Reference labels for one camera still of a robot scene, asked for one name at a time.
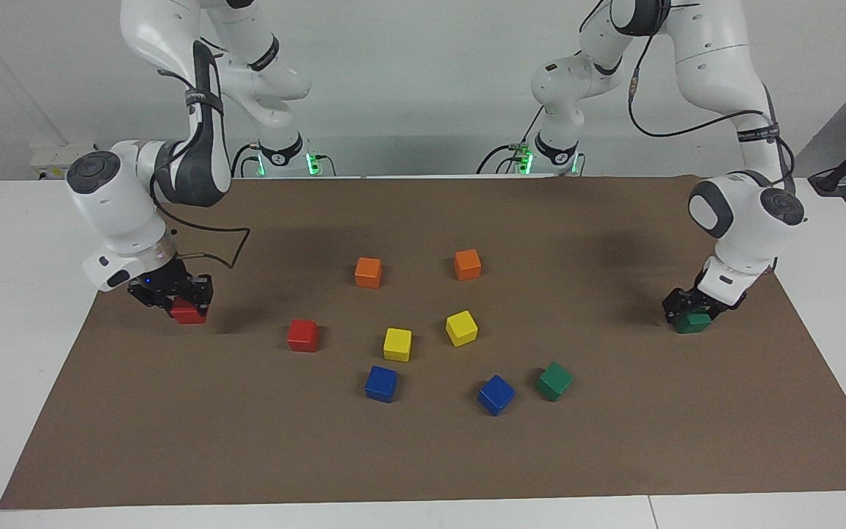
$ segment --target table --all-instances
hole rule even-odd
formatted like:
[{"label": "table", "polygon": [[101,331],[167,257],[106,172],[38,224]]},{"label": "table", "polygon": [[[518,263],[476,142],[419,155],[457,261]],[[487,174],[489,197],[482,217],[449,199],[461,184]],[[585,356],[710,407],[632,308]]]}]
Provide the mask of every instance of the table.
[{"label": "table", "polygon": [[[846,204],[817,197],[799,184],[810,221],[776,274],[846,392]],[[94,299],[79,264],[97,244],[60,181],[0,181],[0,496]],[[369,522],[826,529],[846,526],[846,492],[0,512],[3,528],[366,527]]]}]

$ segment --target cable connector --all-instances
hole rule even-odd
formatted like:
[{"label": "cable connector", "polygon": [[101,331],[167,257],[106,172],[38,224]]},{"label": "cable connector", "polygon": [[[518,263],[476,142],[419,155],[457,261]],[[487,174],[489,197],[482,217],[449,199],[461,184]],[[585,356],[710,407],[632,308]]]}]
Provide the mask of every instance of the cable connector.
[{"label": "cable connector", "polygon": [[635,68],[634,73],[632,73],[632,80],[629,81],[629,103],[635,99],[635,93],[638,91],[638,73],[639,68]]}]

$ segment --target red block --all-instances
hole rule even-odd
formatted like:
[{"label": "red block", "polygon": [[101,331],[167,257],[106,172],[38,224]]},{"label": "red block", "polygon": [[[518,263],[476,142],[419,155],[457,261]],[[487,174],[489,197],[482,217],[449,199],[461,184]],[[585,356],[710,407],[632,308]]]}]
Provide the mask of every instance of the red block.
[{"label": "red block", "polygon": [[208,321],[208,315],[198,314],[194,305],[181,298],[175,298],[172,302],[172,309],[168,311],[172,319],[182,325],[201,325]]},{"label": "red block", "polygon": [[319,350],[319,326],[312,320],[293,320],[286,341],[293,351],[314,353]]}]

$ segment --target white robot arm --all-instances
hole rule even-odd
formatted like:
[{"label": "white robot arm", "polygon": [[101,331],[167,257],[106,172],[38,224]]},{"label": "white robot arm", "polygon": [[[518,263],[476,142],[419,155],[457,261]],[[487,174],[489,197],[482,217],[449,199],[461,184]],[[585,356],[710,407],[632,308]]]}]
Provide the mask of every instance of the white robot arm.
[{"label": "white robot arm", "polygon": [[[305,167],[302,135],[284,101],[306,97],[311,81],[280,57],[260,9],[254,0],[123,0],[120,28],[131,50],[185,84],[190,134],[184,141],[121,141],[68,171],[75,204],[104,237],[105,248],[84,262],[101,290],[127,284],[139,301],[173,317],[185,304],[206,316],[211,277],[187,272],[156,204],[209,207],[228,192],[223,95],[254,120],[271,164]],[[217,56],[201,40],[202,11],[225,44]]]},{"label": "white robot arm", "polygon": [[[632,39],[658,34],[674,41],[681,94],[697,107],[731,118],[742,150],[741,170],[702,181],[692,191],[691,217],[718,240],[715,254],[694,288],[676,289],[663,304],[669,323],[691,312],[714,319],[739,306],[805,217],[783,158],[772,100],[753,68],[739,0],[599,2],[581,27],[580,53],[534,74],[534,95],[544,106],[534,137],[535,167],[571,172],[584,125],[580,101],[617,87],[622,54]],[[635,69],[629,90],[632,120],[637,82]]]}]

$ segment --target wooden block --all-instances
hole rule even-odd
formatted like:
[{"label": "wooden block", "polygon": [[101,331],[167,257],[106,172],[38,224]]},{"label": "wooden block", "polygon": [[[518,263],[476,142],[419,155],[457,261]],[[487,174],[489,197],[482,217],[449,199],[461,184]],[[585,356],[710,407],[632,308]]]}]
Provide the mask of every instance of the wooden block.
[{"label": "wooden block", "polygon": [[514,388],[501,376],[495,375],[479,390],[479,403],[491,415],[498,416],[514,399]]},{"label": "wooden block", "polygon": [[551,402],[557,402],[574,382],[574,376],[563,366],[552,361],[535,385],[537,390]]},{"label": "wooden block", "polygon": [[319,350],[319,326],[312,320],[293,320],[289,324],[286,344],[293,351],[314,353]]},{"label": "wooden block", "polygon": [[479,326],[472,318],[471,312],[462,311],[446,318],[446,334],[452,344],[459,348],[461,345],[476,341],[479,337]]},{"label": "wooden block", "polygon": [[182,325],[203,325],[208,321],[207,312],[203,316],[198,314],[198,309],[182,298],[175,298],[172,301],[172,308],[169,309],[168,315]]},{"label": "wooden block", "polygon": [[367,398],[379,400],[380,402],[394,402],[394,394],[397,392],[397,372],[375,365],[370,368],[365,383],[365,395]]},{"label": "wooden block", "polygon": [[380,259],[362,257],[355,268],[355,284],[362,288],[380,288],[383,266]]},{"label": "wooden block", "polygon": [[457,251],[453,260],[456,278],[459,281],[474,280],[481,275],[481,260],[475,250]]},{"label": "wooden block", "polygon": [[383,358],[389,361],[410,361],[410,344],[413,332],[402,328],[389,328],[383,338]]},{"label": "wooden block", "polygon": [[707,312],[689,312],[681,314],[674,320],[674,328],[678,334],[698,334],[708,328],[714,320]]}]

